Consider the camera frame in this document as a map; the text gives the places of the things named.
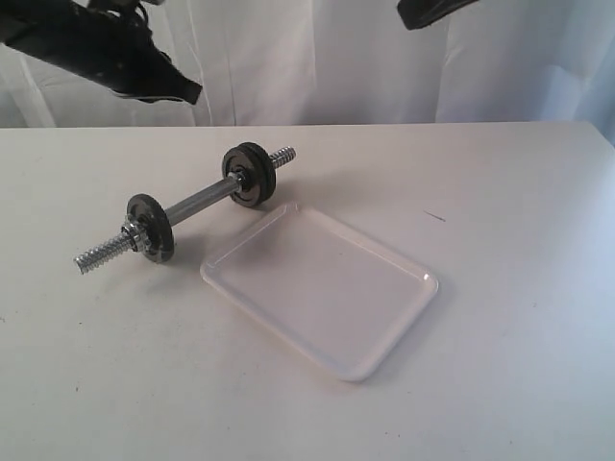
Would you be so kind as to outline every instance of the dumbbell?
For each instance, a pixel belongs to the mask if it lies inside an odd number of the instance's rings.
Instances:
[[[75,257],[74,261],[82,274],[129,250],[143,253],[154,262],[166,262],[175,252],[173,226],[228,196],[242,206],[260,205],[276,190],[276,169],[295,156],[292,147],[268,155],[253,142],[239,144],[222,159],[221,181],[167,209],[149,195],[135,195],[128,201],[126,220],[120,233]]]

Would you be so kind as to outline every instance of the white tabletop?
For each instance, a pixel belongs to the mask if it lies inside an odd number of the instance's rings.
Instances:
[[[293,145],[260,210],[175,229],[168,265],[72,257],[139,192],[169,206],[245,140]],[[615,151],[587,124],[0,132],[3,460],[612,460]],[[200,278],[289,200],[429,267],[440,291],[360,384]]]

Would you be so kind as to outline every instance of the black weight plate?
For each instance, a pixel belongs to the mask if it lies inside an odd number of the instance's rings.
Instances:
[[[135,195],[126,206],[126,212],[143,225],[152,242],[145,257],[154,262],[166,262],[175,253],[175,239],[166,213],[160,204],[149,195]]]
[[[273,167],[273,161],[271,161],[271,158],[269,158],[269,154],[267,154],[267,151],[265,151],[262,147],[260,147],[254,142],[244,142],[240,144],[240,146],[245,146],[249,148],[258,156],[258,160],[260,160],[260,165],[265,172],[266,178],[267,192],[263,201],[269,200],[276,190],[276,169]]]
[[[267,193],[266,174],[257,154],[246,146],[232,148],[222,159],[224,177],[231,172],[241,172],[246,177],[243,189],[231,195],[234,202],[252,208],[264,201]]]

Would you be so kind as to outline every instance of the plastic tray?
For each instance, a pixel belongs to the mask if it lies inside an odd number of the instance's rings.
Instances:
[[[438,288],[428,270],[313,208],[275,209],[203,279],[343,380],[368,377]]]

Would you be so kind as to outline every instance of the white curtain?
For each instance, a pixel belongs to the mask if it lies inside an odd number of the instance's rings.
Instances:
[[[480,0],[407,31],[397,0],[167,0],[196,107],[124,101],[0,48],[0,126],[589,120],[615,143],[615,0]]]

